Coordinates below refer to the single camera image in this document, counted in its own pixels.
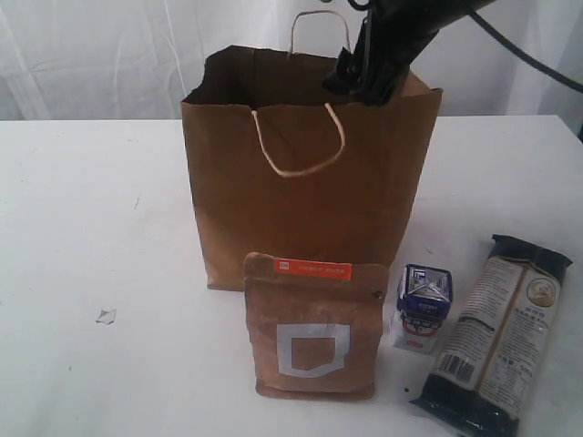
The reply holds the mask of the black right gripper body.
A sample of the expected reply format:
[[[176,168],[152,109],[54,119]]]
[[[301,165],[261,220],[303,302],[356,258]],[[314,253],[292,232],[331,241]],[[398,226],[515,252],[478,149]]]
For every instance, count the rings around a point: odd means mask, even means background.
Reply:
[[[366,16],[354,56],[360,60],[386,57],[396,46],[414,45],[467,16],[469,10],[477,11],[492,3],[492,0],[356,1],[354,8]]]

